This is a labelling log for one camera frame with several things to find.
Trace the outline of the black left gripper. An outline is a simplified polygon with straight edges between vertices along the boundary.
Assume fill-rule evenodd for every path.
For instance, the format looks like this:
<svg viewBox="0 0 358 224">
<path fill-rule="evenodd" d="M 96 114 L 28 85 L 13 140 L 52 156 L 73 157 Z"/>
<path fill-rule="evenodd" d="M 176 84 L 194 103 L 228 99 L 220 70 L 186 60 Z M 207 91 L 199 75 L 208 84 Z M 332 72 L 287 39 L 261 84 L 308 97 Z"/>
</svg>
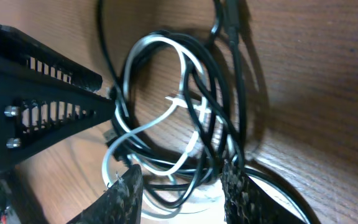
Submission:
<svg viewBox="0 0 358 224">
<path fill-rule="evenodd" d="M 112 118 L 114 102 L 92 93 L 101 75 L 13 27 L 0 25 L 0 48 L 6 58 L 66 82 L 23 83 L 13 92 L 14 65 L 0 55 L 0 171 Z"/>
</svg>

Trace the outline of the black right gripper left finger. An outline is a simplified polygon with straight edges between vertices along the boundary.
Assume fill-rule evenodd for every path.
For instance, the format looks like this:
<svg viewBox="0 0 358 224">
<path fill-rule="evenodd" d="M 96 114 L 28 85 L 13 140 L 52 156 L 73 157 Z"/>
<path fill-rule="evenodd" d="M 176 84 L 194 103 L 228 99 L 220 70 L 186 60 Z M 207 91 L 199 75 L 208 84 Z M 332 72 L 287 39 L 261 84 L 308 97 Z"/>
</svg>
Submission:
<svg viewBox="0 0 358 224">
<path fill-rule="evenodd" d="M 140 165 L 127 170 L 99 199 L 69 222 L 73 224 L 139 224 L 143 178 Z"/>
</svg>

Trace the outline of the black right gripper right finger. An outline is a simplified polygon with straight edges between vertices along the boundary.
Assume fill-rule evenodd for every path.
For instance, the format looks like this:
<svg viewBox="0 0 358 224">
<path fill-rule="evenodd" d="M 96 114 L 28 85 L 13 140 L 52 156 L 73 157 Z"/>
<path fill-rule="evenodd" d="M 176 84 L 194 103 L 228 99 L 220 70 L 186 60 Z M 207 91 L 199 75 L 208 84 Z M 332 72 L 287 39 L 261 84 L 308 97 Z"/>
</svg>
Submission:
<svg viewBox="0 0 358 224">
<path fill-rule="evenodd" d="M 267 182 L 280 193 L 283 193 L 292 204 L 297 204 L 293 195 L 268 175 L 224 161 L 221 182 L 225 196 L 224 209 L 227 223 L 276 224 L 305 222 L 262 190 L 251 179 L 252 176 Z"/>
</svg>

